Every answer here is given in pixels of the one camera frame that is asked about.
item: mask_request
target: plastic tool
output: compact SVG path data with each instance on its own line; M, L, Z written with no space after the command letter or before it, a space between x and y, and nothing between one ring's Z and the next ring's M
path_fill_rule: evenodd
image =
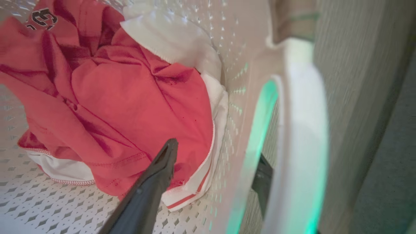
M162 193L173 177L178 141L169 139L133 185L99 234L152 233Z

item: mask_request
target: gray surface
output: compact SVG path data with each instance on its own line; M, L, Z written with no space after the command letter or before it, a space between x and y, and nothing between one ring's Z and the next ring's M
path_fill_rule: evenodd
M416 216L416 51L354 208L351 233L405 233Z
M416 233L416 217L413 219L413 222L411 223L411 225L409 226L406 232L406 234L414 234L414 233Z
M378 120L415 12L414 0L321 0L315 62L327 90L330 168L319 229L348 233L376 149Z

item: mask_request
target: red shirt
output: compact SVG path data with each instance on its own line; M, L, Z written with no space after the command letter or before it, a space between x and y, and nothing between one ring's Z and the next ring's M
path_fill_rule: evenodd
M176 187L212 142L205 84L194 68L137 44L120 21L93 0L41 0L27 22L3 23L0 81L24 104L29 124L19 145L85 162L98 188L117 196L174 137Z

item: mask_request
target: white trim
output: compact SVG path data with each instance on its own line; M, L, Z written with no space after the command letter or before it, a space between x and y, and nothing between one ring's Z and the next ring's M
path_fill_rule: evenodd
M94 177L91 169L85 163L70 159L58 159L45 150L39 151L43 152L26 150L26 153L54 181L80 185L93 183Z

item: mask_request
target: clothing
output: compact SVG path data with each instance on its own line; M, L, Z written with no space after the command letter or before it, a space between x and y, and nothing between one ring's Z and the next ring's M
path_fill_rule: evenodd
M114 196L173 137L179 147L170 189L186 184L214 141L198 71L152 54L120 27L123 20L93 0L40 0L25 24L9 18L0 27L7 32L0 80L24 104L29 125L18 145L46 163L50 177L59 172L54 158L64 160L61 168L85 164L94 180L87 170L73 181L54 179L95 182Z
M204 195L217 166L228 114L228 93L220 84L221 61L204 30L181 16L145 2L125 7L123 15L126 21L121 26L136 42L169 63L195 67L207 87L215 121L212 153L184 185L162 195L170 211L179 210Z

